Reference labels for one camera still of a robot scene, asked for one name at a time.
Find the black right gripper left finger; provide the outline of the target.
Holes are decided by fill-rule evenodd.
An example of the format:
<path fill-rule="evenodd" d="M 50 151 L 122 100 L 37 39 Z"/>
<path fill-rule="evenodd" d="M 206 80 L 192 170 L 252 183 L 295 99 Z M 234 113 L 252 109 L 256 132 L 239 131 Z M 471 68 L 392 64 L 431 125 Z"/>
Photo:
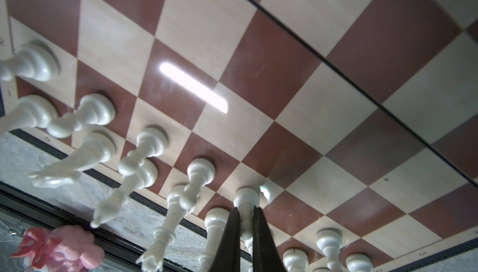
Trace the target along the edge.
<path fill-rule="evenodd" d="M 239 272 L 240 271 L 240 213 L 234 207 L 227 220 L 217 253 L 209 272 Z"/>

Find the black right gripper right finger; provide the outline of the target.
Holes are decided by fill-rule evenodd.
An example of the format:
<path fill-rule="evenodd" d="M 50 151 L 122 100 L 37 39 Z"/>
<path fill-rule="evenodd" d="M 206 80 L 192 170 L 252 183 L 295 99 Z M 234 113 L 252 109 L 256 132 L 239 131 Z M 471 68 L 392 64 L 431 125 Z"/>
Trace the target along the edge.
<path fill-rule="evenodd" d="M 254 272 L 286 272 L 265 214 L 260 207 L 255 207 L 253 210 L 252 259 Z"/>

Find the white chess piece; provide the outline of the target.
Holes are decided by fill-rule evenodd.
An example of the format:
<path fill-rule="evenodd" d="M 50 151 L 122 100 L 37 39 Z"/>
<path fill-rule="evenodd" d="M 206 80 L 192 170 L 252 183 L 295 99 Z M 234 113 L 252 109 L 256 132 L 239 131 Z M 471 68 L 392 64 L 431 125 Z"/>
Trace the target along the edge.
<path fill-rule="evenodd" d="M 283 253 L 283 264 L 287 272 L 305 272 L 309 261 L 306 252 L 290 248 Z"/>

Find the white pawn board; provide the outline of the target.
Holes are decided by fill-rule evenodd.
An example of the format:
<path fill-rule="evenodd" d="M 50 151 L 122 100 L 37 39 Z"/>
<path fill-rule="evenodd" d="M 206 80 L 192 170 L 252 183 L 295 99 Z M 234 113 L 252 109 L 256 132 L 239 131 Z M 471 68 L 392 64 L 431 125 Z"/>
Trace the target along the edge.
<path fill-rule="evenodd" d="M 234 198 L 234 206 L 240 214 L 241 239 L 249 254 L 253 255 L 253 211 L 260 205 L 260 195 L 255 189 L 243 187 Z"/>

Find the white chess pawn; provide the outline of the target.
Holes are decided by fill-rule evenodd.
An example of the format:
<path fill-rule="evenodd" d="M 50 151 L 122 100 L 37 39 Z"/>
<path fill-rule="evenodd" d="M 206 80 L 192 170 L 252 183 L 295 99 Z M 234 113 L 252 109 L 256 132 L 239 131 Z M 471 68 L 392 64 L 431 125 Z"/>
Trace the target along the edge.
<path fill-rule="evenodd" d="M 320 230 L 316 234 L 316 245 L 327 258 L 327 267 L 332 272 L 341 272 L 342 263 L 339 260 L 342 247 L 342 235 L 335 229 Z"/>

